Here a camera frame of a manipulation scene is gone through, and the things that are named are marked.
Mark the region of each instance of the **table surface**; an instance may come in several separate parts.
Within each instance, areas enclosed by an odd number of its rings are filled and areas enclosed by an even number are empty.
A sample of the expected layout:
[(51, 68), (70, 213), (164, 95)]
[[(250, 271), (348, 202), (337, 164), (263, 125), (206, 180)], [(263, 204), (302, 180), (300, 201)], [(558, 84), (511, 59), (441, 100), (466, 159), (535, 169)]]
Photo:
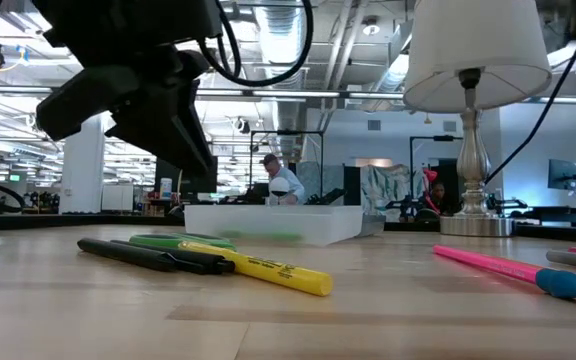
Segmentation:
[(441, 243), (547, 265), (546, 250), (571, 243), (428, 233), (325, 248), (237, 242), (331, 273), (325, 298), (240, 275), (159, 273), (76, 245), (180, 231), (1, 231), (0, 360), (576, 359), (576, 301), (431, 252)]

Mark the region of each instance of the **lamp base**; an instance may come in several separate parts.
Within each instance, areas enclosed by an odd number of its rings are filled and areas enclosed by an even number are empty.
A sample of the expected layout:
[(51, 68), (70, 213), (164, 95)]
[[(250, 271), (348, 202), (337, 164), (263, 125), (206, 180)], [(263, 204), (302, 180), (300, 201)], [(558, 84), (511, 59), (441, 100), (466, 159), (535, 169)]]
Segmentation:
[(441, 217), (441, 233), (444, 235), (511, 237), (514, 232), (515, 222), (512, 219), (464, 214)]

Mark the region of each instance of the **blue marker cap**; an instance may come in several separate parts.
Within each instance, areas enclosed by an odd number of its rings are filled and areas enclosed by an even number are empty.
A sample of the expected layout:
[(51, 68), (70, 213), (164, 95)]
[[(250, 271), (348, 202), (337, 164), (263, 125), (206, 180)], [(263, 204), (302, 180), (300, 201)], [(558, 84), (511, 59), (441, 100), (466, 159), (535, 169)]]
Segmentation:
[(570, 271), (541, 269), (537, 272), (537, 286), (558, 298), (576, 298), (576, 274)]

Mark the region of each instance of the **table lamp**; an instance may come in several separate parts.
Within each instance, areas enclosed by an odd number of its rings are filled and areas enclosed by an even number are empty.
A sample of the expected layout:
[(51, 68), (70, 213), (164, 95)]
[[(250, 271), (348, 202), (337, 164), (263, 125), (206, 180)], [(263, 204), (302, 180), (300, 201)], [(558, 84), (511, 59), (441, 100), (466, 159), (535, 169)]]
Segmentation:
[(545, 90), (552, 74), (533, 0), (419, 0), (404, 102), (429, 113), (461, 114), (464, 141), (457, 172), (464, 207), (441, 218), (448, 235), (512, 235), (511, 219), (485, 205), (490, 162), (479, 135), (482, 110)]

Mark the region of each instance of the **white shirt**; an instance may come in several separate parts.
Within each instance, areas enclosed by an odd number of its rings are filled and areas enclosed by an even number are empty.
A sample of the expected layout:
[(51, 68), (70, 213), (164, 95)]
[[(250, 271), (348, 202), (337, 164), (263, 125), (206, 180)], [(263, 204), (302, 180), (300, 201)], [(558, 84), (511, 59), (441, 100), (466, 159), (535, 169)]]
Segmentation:
[(270, 180), (278, 177), (284, 178), (286, 181), (288, 181), (288, 193), (297, 197), (297, 204), (302, 204), (305, 200), (304, 196), (306, 194), (306, 189), (304, 189), (304, 186), (301, 185), (301, 182), (299, 182), (299, 179), (297, 179), (297, 175), (290, 171), (290, 169), (282, 167), (279, 169), (279, 172), (277, 172), (277, 175), (271, 177)]

